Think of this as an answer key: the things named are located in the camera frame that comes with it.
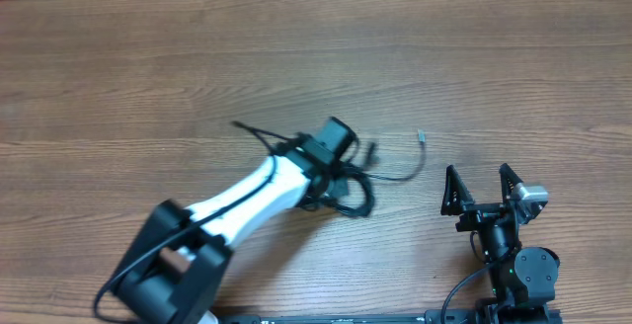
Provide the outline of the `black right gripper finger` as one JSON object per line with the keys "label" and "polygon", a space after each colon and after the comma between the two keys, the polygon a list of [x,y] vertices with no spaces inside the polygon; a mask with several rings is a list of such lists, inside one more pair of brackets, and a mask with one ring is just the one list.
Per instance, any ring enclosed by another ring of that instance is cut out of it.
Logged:
{"label": "black right gripper finger", "polygon": [[507,163],[504,163],[500,166],[499,174],[502,187],[503,202],[510,203],[515,201],[516,195],[514,194],[514,190],[523,183],[523,180]]}
{"label": "black right gripper finger", "polygon": [[445,188],[440,208],[441,215],[460,215],[475,205],[475,200],[466,188],[453,165],[446,168]]}

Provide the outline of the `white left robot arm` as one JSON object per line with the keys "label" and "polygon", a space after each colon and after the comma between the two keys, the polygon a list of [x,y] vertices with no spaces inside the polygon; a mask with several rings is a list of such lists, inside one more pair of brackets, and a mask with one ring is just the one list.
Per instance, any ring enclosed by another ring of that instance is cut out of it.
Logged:
{"label": "white left robot arm", "polygon": [[329,118],[315,135],[269,145],[265,161],[224,192],[187,207],[161,202],[95,298],[111,293],[138,323],[216,322],[210,308],[235,250],[276,215],[331,202],[356,141]]}

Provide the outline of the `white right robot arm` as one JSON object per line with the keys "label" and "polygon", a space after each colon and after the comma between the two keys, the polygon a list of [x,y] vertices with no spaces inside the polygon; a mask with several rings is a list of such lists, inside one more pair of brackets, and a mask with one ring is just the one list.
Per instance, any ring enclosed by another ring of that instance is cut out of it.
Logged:
{"label": "white right robot arm", "polygon": [[[551,310],[561,261],[552,250],[525,247],[519,228],[535,219],[549,201],[547,190],[528,184],[508,165],[499,169],[500,202],[477,203],[454,166],[446,168],[440,213],[457,216],[458,232],[468,232],[483,267],[461,280],[447,295],[439,323],[561,324],[561,312]],[[488,275],[493,295],[476,301],[471,310],[450,310],[450,301],[473,280]]]}

